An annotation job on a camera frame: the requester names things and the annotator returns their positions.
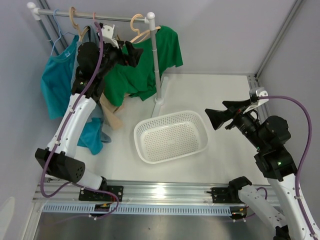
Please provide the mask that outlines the wooden hanger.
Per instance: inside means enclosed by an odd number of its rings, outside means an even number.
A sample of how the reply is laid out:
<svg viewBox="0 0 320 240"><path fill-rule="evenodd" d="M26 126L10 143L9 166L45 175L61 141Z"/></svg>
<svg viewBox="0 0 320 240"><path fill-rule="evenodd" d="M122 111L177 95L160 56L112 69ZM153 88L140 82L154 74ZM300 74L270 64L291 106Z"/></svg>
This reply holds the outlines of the wooden hanger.
<svg viewBox="0 0 320 240"><path fill-rule="evenodd" d="M89 26L85 26L83 29L80 28L79 24L75 22L75 13L76 13L76 8L74 6L71 6L69 8L68 14L69 14L69 20L71 22L72 27L77 30L78 36L79 36L79 42L82 42L85 35L88 33L90 30Z"/></svg>
<svg viewBox="0 0 320 240"><path fill-rule="evenodd" d="M135 14L130 20L130 29L136 33L136 36L130 40L131 43L140 43L146 40L148 37L151 36L151 32L160 30L160 26L156 26L155 23L155 13L148 12L146 16L143 16L140 13ZM145 31L140 31L139 28L134 28L134 21L142 19L145 24L148 25L149 29Z"/></svg>

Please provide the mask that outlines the green t shirt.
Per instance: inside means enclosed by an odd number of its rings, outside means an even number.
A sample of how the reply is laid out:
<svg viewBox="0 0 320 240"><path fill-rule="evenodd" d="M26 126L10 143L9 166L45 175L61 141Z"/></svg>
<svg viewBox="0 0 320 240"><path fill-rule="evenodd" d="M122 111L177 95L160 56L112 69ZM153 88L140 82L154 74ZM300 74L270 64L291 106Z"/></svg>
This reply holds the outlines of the green t shirt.
<svg viewBox="0 0 320 240"><path fill-rule="evenodd" d="M182 66L183 58L177 32L162 25L155 38L159 75L161 76L168 68ZM149 38L134 43L133 46L143 49L138 65L131 67L117 64L104 78L104 95L116 107L123 104L126 94L145 101L156 93L152 40Z"/></svg>

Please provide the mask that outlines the beige t shirt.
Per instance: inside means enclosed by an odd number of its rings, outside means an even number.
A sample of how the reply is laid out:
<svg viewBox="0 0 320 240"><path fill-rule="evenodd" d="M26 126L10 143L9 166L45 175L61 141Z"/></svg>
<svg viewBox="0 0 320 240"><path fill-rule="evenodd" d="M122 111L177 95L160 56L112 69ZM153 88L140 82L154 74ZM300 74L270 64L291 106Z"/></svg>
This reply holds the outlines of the beige t shirt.
<svg viewBox="0 0 320 240"><path fill-rule="evenodd" d="M109 125L112 130L118 130L123 126L123 121L117 117L117 113L125 107L125 102L121 106L114 106L106 98L104 94L101 95L99 103L104 116L104 123Z"/></svg>

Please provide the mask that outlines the grey blue t shirt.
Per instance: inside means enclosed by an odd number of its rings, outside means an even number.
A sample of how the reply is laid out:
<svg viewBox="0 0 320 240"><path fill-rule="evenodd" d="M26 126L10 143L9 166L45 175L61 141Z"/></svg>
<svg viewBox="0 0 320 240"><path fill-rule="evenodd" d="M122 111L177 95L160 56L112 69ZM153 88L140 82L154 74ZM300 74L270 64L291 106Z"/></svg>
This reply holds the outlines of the grey blue t shirt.
<svg viewBox="0 0 320 240"><path fill-rule="evenodd" d="M98 47L100 46L100 40L97 36L96 30L93 26L86 26L87 32L84 36L76 43L75 60L72 71L72 78L70 86L73 88L73 84L76 79L76 69L79 66L77 61L78 48L81 44L86 42L95 43ZM104 125L104 114L99 103L95 106L87 119L87 122L83 128L83 131L78 140L78 146L90 148L92 152L99 152L100 148L103 147L103 143L108 144L111 142L111 138L102 131Z"/></svg>

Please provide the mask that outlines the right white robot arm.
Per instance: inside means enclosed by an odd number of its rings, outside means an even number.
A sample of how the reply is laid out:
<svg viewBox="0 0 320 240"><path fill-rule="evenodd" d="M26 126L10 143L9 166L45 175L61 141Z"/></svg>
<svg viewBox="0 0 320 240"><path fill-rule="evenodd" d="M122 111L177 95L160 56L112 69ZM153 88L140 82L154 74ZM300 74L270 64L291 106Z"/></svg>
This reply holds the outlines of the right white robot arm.
<svg viewBox="0 0 320 240"><path fill-rule="evenodd" d="M287 121L272 115L260 123L251 116L251 112L270 100L271 96L256 95L244 101L223 101L225 110L205 109L214 130L230 121L225 128L237 128L256 148L255 163L272 187L282 211L277 211L266 199L260 197L244 176L229 182L227 196L232 202L241 201L249 206L273 232L275 240L318 240L320 228L314 221L300 185L302 165L312 139L311 118L306 108L297 100L280 95L275 98L297 104L306 116L307 143L298 165L285 148L285 143L291 138Z"/></svg>

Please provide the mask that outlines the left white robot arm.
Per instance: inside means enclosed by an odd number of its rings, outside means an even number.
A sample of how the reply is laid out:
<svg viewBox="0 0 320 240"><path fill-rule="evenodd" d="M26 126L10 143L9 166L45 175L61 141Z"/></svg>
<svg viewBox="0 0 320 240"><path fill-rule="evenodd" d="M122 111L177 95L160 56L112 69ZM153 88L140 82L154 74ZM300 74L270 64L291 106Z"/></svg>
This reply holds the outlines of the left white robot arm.
<svg viewBox="0 0 320 240"><path fill-rule="evenodd" d="M75 80L71 88L67 110L54 137L45 149L37 149L35 158L43 172L40 191L43 193L46 175L67 181L85 189L97 201L107 197L107 181L86 168L84 162L75 159L81 133L105 89L104 77L116 66L136 67L142 48L124 42L126 52L110 43L85 42L78 47Z"/></svg>

